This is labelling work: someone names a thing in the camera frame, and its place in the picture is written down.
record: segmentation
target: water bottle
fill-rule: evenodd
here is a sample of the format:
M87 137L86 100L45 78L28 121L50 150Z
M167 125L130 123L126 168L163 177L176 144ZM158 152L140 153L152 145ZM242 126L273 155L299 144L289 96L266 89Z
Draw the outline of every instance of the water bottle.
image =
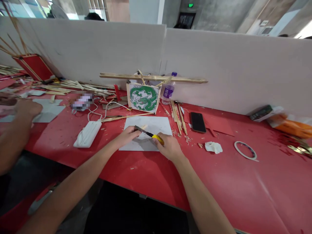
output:
M177 73L173 72L171 73L171 76L176 76ZM163 96L162 96L162 104L168 105L170 103L171 96L173 94L173 91L175 90L175 82L170 82L166 85L165 90L163 91Z

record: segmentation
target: orange bag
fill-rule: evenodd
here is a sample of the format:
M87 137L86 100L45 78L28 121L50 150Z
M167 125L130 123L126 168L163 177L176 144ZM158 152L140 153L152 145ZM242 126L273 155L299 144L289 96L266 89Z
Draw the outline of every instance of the orange bag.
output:
M312 137L312 118L295 117L292 114L277 114L267 121L271 127L302 139Z

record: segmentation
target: red tablecloth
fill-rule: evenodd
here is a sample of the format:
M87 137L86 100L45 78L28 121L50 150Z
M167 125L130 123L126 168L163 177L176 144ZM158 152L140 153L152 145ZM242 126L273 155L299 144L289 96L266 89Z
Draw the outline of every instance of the red tablecloth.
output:
M69 96L57 96L69 99ZM234 133L218 133L213 137L193 132L186 124L178 138L184 154L212 193L231 224L249 233L312 233L312 160L302 158L277 141L279 132L266 123L252 122L247 116L183 104L185 109L224 117ZM102 107L97 111L104 113ZM125 119L103 123L89 149L73 147L77 135L87 124L88 112L71 113L66 107L51 123L35 123L26 150L77 168L99 149L114 139L124 128ZM108 111L108 115L129 115L124 108ZM157 116L169 117L172 129L177 129L171 116L161 106ZM99 116L92 115L91 120ZM0 130L7 123L0 123ZM214 141L223 152L214 154L199 148L197 143ZM234 148L235 141L252 147L259 162L242 157ZM174 165L159 152L117 151L106 164L100 178L147 195L164 203L190 210L182 181Z

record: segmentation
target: green dragon painting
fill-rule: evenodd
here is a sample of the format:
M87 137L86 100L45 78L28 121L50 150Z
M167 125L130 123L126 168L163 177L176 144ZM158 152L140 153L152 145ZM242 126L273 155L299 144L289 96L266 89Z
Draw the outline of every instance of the green dragon painting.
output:
M130 84L130 101L134 108L147 112L154 112L157 107L158 89Z

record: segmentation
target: bottle label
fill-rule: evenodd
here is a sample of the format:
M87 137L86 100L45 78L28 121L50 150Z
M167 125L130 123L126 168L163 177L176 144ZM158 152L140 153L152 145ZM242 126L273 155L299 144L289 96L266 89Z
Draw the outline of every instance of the bottle label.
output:
M169 98L171 98L172 93L173 93L172 89L165 88L165 91L163 92L163 97L169 99Z

